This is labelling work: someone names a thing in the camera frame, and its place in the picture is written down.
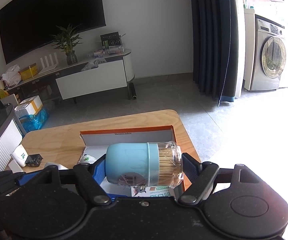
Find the white mosquito repellent plug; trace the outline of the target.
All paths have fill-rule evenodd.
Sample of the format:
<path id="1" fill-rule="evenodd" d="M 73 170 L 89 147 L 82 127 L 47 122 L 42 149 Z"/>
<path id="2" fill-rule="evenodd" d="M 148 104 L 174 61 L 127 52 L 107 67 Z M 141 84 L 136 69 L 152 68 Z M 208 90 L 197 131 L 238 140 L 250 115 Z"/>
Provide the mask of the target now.
<path id="1" fill-rule="evenodd" d="M 79 160 L 80 164 L 93 164 L 94 162 L 96 162 L 96 158 L 93 156 L 90 156 L 88 154 L 84 154 L 82 155 L 82 157 Z"/>

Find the white plug-in holder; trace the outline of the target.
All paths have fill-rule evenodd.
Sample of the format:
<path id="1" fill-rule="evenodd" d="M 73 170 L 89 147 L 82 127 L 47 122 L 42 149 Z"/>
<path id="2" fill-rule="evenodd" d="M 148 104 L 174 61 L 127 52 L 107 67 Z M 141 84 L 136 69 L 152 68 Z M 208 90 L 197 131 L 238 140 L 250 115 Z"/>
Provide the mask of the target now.
<path id="1" fill-rule="evenodd" d="M 21 144 L 19 144 L 19 146 L 17 146 L 17 148 L 15 148 L 15 150 L 13 151 L 11 156 L 17 162 L 18 165 L 20 165 L 21 167 L 26 166 L 26 160 L 28 158 L 28 153 Z"/>

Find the black charger plug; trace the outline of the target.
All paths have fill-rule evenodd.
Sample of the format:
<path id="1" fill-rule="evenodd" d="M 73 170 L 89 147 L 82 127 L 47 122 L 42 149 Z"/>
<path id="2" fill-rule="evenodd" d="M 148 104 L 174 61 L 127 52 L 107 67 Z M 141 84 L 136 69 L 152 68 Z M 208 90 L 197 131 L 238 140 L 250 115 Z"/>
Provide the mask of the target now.
<path id="1" fill-rule="evenodd" d="M 28 155 L 25 164 L 28 167 L 39 167 L 42 161 L 42 157 L 40 154 L 31 154 Z"/>

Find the green white small box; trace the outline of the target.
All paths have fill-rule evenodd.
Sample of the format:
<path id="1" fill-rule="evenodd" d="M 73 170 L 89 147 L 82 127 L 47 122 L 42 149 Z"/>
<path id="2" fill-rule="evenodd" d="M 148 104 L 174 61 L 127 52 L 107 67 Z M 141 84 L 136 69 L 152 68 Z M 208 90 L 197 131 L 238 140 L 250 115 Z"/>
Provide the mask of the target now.
<path id="1" fill-rule="evenodd" d="M 133 186 L 131 187 L 132 197 L 170 197 L 175 196 L 174 190 L 164 186 Z"/>

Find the blue toothpick jar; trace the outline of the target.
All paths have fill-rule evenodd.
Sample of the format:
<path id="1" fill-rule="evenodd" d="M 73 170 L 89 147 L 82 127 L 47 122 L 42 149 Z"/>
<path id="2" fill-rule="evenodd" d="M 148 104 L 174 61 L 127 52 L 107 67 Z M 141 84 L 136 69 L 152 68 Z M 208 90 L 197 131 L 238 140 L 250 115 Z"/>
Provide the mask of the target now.
<path id="1" fill-rule="evenodd" d="M 182 153 L 174 141 L 118 143 L 105 155 L 107 181 L 120 186 L 167 186 L 184 179 Z"/>

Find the round black white side table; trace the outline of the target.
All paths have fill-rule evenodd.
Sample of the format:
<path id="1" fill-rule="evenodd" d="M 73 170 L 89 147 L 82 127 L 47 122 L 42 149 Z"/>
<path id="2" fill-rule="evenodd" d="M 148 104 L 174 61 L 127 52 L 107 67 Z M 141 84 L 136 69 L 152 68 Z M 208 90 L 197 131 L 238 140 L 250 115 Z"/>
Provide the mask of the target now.
<path id="1" fill-rule="evenodd" d="M 4 105 L 0 101 L 0 172 L 8 165 L 11 154 L 21 144 L 26 131 L 12 104 Z"/>

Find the cardboard box on floor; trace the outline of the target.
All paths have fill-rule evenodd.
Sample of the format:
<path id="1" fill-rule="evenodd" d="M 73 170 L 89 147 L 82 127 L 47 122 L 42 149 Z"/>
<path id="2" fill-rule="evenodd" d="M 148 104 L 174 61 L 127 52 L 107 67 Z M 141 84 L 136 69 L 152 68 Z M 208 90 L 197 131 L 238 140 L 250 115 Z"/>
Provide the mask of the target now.
<path id="1" fill-rule="evenodd" d="M 27 115 L 36 115 L 39 113 L 43 103 L 38 95 L 23 100 L 18 106 L 15 107 L 15 113 L 18 118 Z"/>

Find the white tv cabinet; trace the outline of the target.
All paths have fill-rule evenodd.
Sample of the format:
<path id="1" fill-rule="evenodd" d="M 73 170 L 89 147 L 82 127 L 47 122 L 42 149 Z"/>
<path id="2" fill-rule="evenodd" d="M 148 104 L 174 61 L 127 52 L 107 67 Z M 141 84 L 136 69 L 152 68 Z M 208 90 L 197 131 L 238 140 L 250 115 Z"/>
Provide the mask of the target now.
<path id="1" fill-rule="evenodd" d="M 18 85 L 6 89 L 7 92 L 15 90 L 24 92 L 23 86 L 45 81 L 50 78 L 56 81 L 61 98 L 75 99 L 76 97 L 102 92 L 106 90 L 129 88 L 129 84 L 135 78 L 132 64 L 132 51 L 125 49 L 123 52 L 113 55 L 105 55 L 104 63 L 98 67 L 82 71 L 91 60 L 86 59 L 70 66 L 55 67 L 45 73 L 39 73 Z"/>

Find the white plastic bag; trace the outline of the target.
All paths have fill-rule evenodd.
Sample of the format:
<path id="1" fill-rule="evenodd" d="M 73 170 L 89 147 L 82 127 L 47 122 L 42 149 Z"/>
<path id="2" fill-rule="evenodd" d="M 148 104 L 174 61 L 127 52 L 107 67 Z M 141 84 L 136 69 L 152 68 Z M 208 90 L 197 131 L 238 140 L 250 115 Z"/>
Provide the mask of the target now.
<path id="1" fill-rule="evenodd" d="M 20 83 L 20 81 L 22 80 L 20 70 L 21 68 L 18 64 L 16 64 L 9 67 L 7 71 L 2 74 L 2 80 L 7 87 L 12 87 Z"/>

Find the white wifi router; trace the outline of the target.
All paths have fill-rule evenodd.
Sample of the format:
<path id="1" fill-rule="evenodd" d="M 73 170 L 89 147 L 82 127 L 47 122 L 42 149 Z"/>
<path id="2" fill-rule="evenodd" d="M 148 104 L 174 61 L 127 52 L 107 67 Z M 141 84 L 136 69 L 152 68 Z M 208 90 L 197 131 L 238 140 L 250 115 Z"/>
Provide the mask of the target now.
<path id="1" fill-rule="evenodd" d="M 54 70 L 59 64 L 56 53 L 41 57 L 40 61 L 41 61 L 42 69 L 39 71 L 39 74 Z"/>

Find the yellow box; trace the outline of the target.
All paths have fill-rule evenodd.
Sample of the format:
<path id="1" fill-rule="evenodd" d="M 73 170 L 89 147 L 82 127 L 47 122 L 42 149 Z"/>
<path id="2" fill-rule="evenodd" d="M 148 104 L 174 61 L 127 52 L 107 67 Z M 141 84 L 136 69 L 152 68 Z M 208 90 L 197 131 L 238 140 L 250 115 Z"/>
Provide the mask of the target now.
<path id="1" fill-rule="evenodd" d="M 22 68 L 20 71 L 22 81 L 28 80 L 39 73 L 39 69 L 36 63 L 29 65 L 28 67 Z"/>

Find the potted plant in dark vase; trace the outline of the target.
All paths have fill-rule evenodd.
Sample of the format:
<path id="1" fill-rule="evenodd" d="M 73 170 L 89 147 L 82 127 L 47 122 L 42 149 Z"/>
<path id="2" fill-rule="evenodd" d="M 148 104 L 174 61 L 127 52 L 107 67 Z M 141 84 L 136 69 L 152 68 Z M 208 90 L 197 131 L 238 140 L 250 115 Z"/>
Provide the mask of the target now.
<path id="1" fill-rule="evenodd" d="M 67 27 L 57 26 L 58 33 L 53 35 L 53 46 L 55 49 L 61 50 L 66 55 L 67 65 L 70 66 L 78 62 L 75 54 L 75 47 L 81 43 L 81 36 L 77 34 L 77 27 L 68 25 Z"/>

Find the dark blue curtain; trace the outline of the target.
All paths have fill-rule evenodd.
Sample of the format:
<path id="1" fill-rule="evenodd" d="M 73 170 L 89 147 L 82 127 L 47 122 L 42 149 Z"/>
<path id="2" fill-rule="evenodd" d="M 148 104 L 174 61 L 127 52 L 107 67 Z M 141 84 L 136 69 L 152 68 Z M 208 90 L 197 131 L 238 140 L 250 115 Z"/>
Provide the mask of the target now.
<path id="1" fill-rule="evenodd" d="M 239 62 L 237 0 L 191 0 L 193 81 L 218 103 L 234 102 Z"/>

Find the black framed display card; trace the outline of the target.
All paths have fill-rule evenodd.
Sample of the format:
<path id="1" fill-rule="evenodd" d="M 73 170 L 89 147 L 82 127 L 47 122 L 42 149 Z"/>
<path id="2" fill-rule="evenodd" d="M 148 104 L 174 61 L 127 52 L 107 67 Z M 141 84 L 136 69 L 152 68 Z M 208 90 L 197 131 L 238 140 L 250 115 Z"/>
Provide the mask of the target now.
<path id="1" fill-rule="evenodd" d="M 101 35 L 100 38 L 101 38 L 103 49 L 109 49 L 109 47 L 112 47 L 112 46 L 122 45 L 121 38 L 120 38 L 118 31 Z"/>

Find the wall television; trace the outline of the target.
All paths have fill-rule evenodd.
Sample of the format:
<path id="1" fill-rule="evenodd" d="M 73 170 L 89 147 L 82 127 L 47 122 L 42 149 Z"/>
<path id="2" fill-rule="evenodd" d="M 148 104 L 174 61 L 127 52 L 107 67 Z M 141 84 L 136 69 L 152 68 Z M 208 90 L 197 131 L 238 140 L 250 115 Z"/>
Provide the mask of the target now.
<path id="1" fill-rule="evenodd" d="M 61 27 L 80 33 L 105 25 L 102 0 L 12 0 L 0 9 L 5 62 L 51 43 Z"/>

